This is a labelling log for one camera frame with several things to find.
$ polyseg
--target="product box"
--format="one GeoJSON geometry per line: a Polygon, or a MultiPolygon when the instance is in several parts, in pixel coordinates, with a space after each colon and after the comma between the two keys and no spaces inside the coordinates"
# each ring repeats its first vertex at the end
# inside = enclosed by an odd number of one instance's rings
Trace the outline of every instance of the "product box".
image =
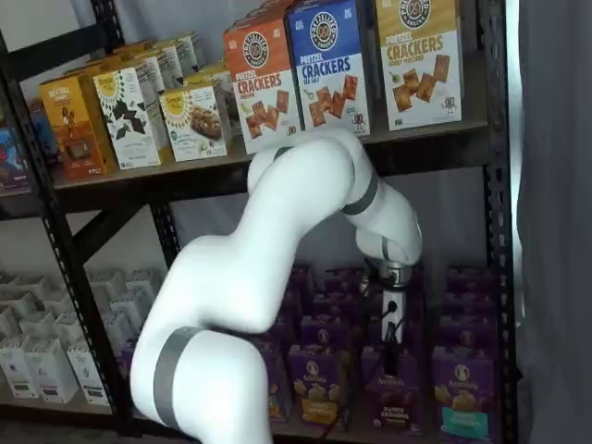
{"type": "Polygon", "coordinates": [[[286,6],[270,8],[224,34],[247,153],[289,144],[287,139],[302,129],[284,29],[286,6]]]}
{"type": "Polygon", "coordinates": [[[81,339],[68,348],[68,358],[72,369],[82,387],[86,401],[92,405],[109,406],[101,377],[96,370],[93,355],[85,339],[81,339]]]}
{"type": "Polygon", "coordinates": [[[31,338],[25,356],[45,402],[68,404],[74,398],[78,384],[59,340],[31,338]]]}
{"type": "Polygon", "coordinates": [[[24,335],[34,338],[55,338],[55,321],[50,312],[37,312],[22,318],[18,324],[24,335]]]}
{"type": "Polygon", "coordinates": [[[54,322],[54,331],[64,348],[84,338],[80,321],[74,312],[61,314],[54,322]]]}
{"type": "Polygon", "coordinates": [[[267,384],[269,385],[269,419],[276,423],[285,423],[292,412],[292,396],[286,366],[276,344],[254,340],[253,344],[265,362],[267,384]]]}
{"type": "Polygon", "coordinates": [[[156,300],[156,296],[162,285],[163,279],[160,270],[157,268],[134,270],[131,272],[129,279],[126,282],[128,290],[142,289],[150,300],[151,306],[156,300]]]}
{"type": "Polygon", "coordinates": [[[84,70],[39,86],[67,179],[103,176],[117,168],[93,78],[84,70]]]}
{"type": "Polygon", "coordinates": [[[15,398],[30,400],[39,398],[39,386],[31,371],[25,348],[31,339],[24,335],[0,340],[0,367],[15,398]]]}
{"type": "Polygon", "coordinates": [[[27,174],[10,131],[0,128],[0,190],[27,185],[27,174]]]}
{"type": "Polygon", "coordinates": [[[461,120],[456,0],[376,0],[390,130],[461,120]]]}
{"type": "Polygon", "coordinates": [[[228,154],[232,132],[219,85],[205,81],[169,91],[160,103],[177,162],[228,154]]]}
{"type": "Polygon", "coordinates": [[[121,169],[154,167],[173,159],[149,68],[132,60],[94,77],[121,169]]]}
{"type": "Polygon", "coordinates": [[[494,360],[483,351],[436,347],[438,428],[446,442],[497,442],[494,360]]]}
{"type": "MultiPolygon", "coordinates": [[[[289,354],[294,391],[302,406],[302,419],[316,426],[329,426],[348,399],[347,368],[343,352],[321,345],[293,345],[289,354]]],[[[337,429],[345,429],[350,412],[346,409],[337,429]]]]}
{"type": "Polygon", "coordinates": [[[419,367],[409,350],[402,350],[398,374],[387,375],[380,347],[364,347],[362,369],[369,419],[376,428],[408,436],[422,434],[419,367]]]}
{"type": "Polygon", "coordinates": [[[304,126],[370,134],[364,73],[364,9],[356,0],[316,0],[289,13],[304,126]]]}

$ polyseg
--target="white robotic arm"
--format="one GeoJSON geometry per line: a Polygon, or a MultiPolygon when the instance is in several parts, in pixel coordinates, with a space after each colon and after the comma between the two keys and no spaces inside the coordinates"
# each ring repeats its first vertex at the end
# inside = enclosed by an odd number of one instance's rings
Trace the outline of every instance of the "white robotic arm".
{"type": "Polygon", "coordinates": [[[380,181],[344,130],[258,154],[251,197],[229,236],[188,244],[171,267],[134,354],[141,413],[203,444],[269,444],[263,359],[249,342],[211,331],[263,333],[275,321],[301,238],[342,210],[363,253],[414,264],[421,233],[407,201],[380,181]]]}

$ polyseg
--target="yellow cracker box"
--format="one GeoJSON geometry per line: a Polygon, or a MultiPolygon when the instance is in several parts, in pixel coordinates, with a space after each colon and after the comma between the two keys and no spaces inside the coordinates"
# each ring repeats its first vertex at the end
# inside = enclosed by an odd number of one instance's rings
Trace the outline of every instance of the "yellow cracker box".
{"type": "Polygon", "coordinates": [[[456,0],[376,0],[390,130],[461,120],[456,0]]]}

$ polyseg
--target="blue cracker box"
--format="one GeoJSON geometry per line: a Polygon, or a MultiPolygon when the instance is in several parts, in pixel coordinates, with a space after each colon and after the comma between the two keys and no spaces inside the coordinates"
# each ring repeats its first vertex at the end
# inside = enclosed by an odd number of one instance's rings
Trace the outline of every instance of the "blue cracker box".
{"type": "Polygon", "coordinates": [[[10,131],[0,128],[0,189],[27,185],[27,174],[10,131]]]}
{"type": "Polygon", "coordinates": [[[356,0],[309,0],[290,11],[291,51],[307,130],[339,127],[370,134],[363,20],[364,8],[356,0]]]}

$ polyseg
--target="pretzel crackers box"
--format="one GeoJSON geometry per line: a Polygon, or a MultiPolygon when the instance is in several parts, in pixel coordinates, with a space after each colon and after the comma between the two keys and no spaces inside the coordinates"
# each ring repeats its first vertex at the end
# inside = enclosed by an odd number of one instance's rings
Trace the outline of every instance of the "pretzel crackers box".
{"type": "Polygon", "coordinates": [[[264,8],[224,34],[247,153],[302,130],[284,28],[288,3],[264,8]]]}
{"type": "Polygon", "coordinates": [[[390,130],[461,120],[456,0],[376,0],[390,130]]]}
{"type": "Polygon", "coordinates": [[[364,56],[356,0],[315,0],[289,14],[307,130],[341,127],[370,134],[364,56]]]}

